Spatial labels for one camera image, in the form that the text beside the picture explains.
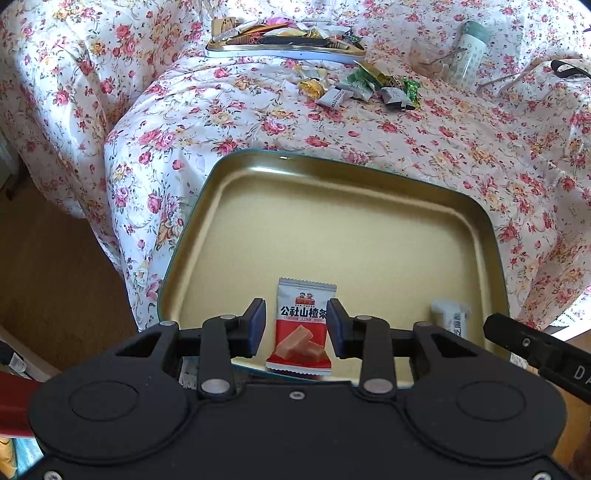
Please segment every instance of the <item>black robotic arm part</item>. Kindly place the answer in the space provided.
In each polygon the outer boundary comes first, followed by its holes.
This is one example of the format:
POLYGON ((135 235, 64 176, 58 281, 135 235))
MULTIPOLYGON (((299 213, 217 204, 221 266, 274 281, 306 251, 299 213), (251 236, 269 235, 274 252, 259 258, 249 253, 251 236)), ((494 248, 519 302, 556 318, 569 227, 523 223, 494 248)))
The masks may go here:
MULTIPOLYGON (((23 478, 571 478, 550 459, 566 422, 558 391, 427 322, 390 329, 332 299, 333 348, 362 360, 359 386, 263 380, 238 391, 230 360, 256 354, 265 317, 256 299, 200 329, 164 322, 49 380, 29 410, 46 456, 23 478), (199 357, 197 391, 178 383, 184 356, 199 357), (410 389, 397 388, 397 356, 409 359, 410 389)), ((580 387, 573 369, 591 372, 588 354, 506 317, 491 316, 485 335, 569 391, 580 387)))

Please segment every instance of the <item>white candy wrapper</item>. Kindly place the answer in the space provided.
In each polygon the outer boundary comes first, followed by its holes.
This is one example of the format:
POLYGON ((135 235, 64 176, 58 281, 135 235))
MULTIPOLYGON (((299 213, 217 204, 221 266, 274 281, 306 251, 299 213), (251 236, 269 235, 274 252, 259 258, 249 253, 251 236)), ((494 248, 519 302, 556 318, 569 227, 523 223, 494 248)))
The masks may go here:
POLYGON ((467 338, 466 318, 469 309, 452 300, 433 300, 431 313, 435 324, 462 338, 467 338))
POLYGON ((347 98, 350 98, 352 95, 353 93, 348 90, 331 88, 322 97, 316 100, 316 103, 318 103, 318 105, 332 108, 333 110, 338 110, 340 104, 343 103, 347 98))

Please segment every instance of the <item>floral tablecloth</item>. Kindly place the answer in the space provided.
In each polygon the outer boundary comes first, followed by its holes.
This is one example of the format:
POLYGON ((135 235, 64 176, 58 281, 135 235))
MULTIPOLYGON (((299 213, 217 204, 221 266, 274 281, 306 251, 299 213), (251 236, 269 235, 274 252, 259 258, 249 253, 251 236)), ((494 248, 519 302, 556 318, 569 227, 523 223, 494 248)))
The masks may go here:
MULTIPOLYGON (((376 60, 390 73, 409 72, 390 57, 376 60)), ((377 98, 330 110, 298 92, 293 65, 185 56, 109 135, 110 209, 140 328, 157 320, 164 273, 208 172, 241 148, 337 159, 472 196, 495 228, 511 314, 530 325, 550 323, 590 283, 591 116, 554 100, 535 115, 531 108, 518 115, 425 78, 419 110, 389 112, 377 98), (565 131, 555 128, 561 121, 553 123, 562 116, 565 131), (554 148, 566 149, 571 160, 536 147, 532 136, 548 129, 554 148), (577 149, 569 147, 574 139, 577 149), (584 163, 577 160, 581 152, 584 163)), ((350 73, 324 66, 334 78, 350 73)), ((540 76, 548 75, 540 68, 540 76)), ((580 109, 588 108, 577 94, 580 109)))

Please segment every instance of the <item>bottle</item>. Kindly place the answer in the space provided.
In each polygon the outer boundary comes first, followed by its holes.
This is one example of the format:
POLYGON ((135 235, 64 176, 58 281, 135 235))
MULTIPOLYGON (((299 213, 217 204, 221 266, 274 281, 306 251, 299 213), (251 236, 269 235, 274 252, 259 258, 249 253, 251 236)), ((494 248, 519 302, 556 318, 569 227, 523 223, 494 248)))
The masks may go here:
POLYGON ((476 71, 488 50, 489 31, 477 22, 469 21, 462 26, 462 36, 457 45, 447 72, 447 81, 470 89, 476 78, 476 71))

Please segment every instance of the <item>tray rim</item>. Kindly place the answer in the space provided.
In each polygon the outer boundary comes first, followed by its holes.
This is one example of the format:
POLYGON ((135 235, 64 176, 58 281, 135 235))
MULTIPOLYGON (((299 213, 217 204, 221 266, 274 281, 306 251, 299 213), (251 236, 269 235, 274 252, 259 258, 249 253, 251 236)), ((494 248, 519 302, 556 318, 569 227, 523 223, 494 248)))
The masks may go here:
MULTIPOLYGON (((494 261, 494 263, 496 264, 496 266, 498 267, 498 270, 500 272, 500 275, 502 277, 502 295, 503 295, 503 311, 498 312, 498 313, 502 313, 506 316, 510 316, 510 312, 509 312, 509 298, 508 298, 508 294, 507 294, 507 289, 506 289, 506 278, 505 278, 505 270, 503 268, 503 264, 502 264, 502 258, 501 258, 501 251, 499 249, 499 245, 498 242, 496 240, 496 235, 495 235, 495 230, 491 221, 491 217, 488 215, 487 211, 485 210, 485 208, 478 203, 475 199, 473 199, 472 197, 470 197, 468 194, 460 192, 458 190, 452 190, 452 189, 447 189, 445 187, 442 187, 440 185, 436 185, 434 183, 430 183, 424 180, 419 180, 419 179, 413 179, 411 177, 407 177, 405 175, 402 175, 400 173, 397 172, 389 172, 389 171, 383 171, 383 170, 377 170, 375 168, 370 168, 370 167, 365 167, 365 166, 361 166, 361 165, 355 165, 355 164, 350 164, 350 163, 346 163, 346 162, 342 162, 340 160, 334 160, 334 159, 330 159, 330 158, 320 158, 320 157, 312 157, 310 155, 305 155, 305 154, 300 154, 300 153, 294 153, 294 152, 289 152, 289 151, 284 151, 284 150, 265 150, 262 148, 246 148, 244 150, 237 150, 234 152, 229 153, 228 155, 223 156, 222 158, 220 158, 220 160, 213 166, 211 172, 209 173, 209 175, 207 176, 207 179, 205 181, 205 183, 203 184, 203 187, 201 189, 201 191, 199 192, 199 194, 197 195, 197 198, 195 200, 195 204, 193 205, 193 207, 191 208, 191 212, 189 213, 189 216, 187 217, 187 223, 183 228, 183 231, 177 241, 177 245, 174 249, 173 252, 173 256, 171 257, 170 263, 168 264, 168 267, 166 269, 166 274, 164 275, 163 278, 163 282, 162 282, 162 286, 161 286, 161 290, 159 292, 158 295, 158 300, 157 300, 157 304, 156 304, 156 309, 157 309, 157 315, 158 315, 158 321, 162 322, 164 320, 167 320, 166 318, 164 318, 163 313, 162 313, 162 299, 166 299, 168 297, 167 293, 168 293, 168 289, 167 289, 167 280, 169 278, 169 275, 171 275, 171 271, 173 269, 175 269, 175 259, 177 258, 177 253, 179 251, 179 246, 181 245, 181 242, 183 241, 183 239, 185 238, 185 234, 186 232, 189 230, 189 225, 191 224, 191 220, 193 219, 193 213, 195 212, 195 210, 198 208, 199 206, 199 201, 201 200, 202 196, 204 195, 204 193, 206 192, 206 189, 213 183, 213 180, 215 178, 215 175, 217 175, 217 172, 219 170, 221 170, 222 168, 224 168, 225 165, 227 165, 228 162, 232 162, 232 161, 240 161, 240 159, 244 156, 244 155, 248 155, 248 154, 257 154, 257 155, 268 155, 270 157, 278 157, 282 160, 285 161, 296 161, 298 158, 306 158, 309 160, 314 160, 314 161, 321 161, 321 162, 331 162, 335 165, 341 166, 342 168, 350 168, 350 169, 355 169, 355 170, 359 170, 359 171, 368 171, 370 170, 371 172, 374 172, 375 174, 378 174, 380 176, 382 176, 383 178, 386 178, 386 176, 395 176, 398 177, 400 179, 403 179, 404 181, 408 181, 410 184, 417 184, 417 185, 421 185, 421 186, 425 186, 427 188, 433 189, 434 191, 440 190, 445 192, 445 194, 449 194, 451 196, 457 196, 457 197, 462 197, 462 199, 464 201, 467 201, 469 204, 471 204, 471 207, 475 208, 476 211, 478 211, 478 215, 481 217, 481 220, 484 221, 486 223, 486 228, 489 231, 488 233, 490 233, 490 237, 492 239, 494 239, 494 243, 495 243, 495 258, 494 259, 487 259, 485 260, 485 269, 488 269, 488 264, 490 261, 494 261)), ((488 348, 489 351, 493 351, 494 353, 503 356, 503 357, 508 357, 508 352, 501 348, 500 346, 493 344, 492 342, 489 342, 488 340, 485 339, 485 346, 484 348, 486 348, 486 345, 489 344, 492 346, 492 350, 488 348)))

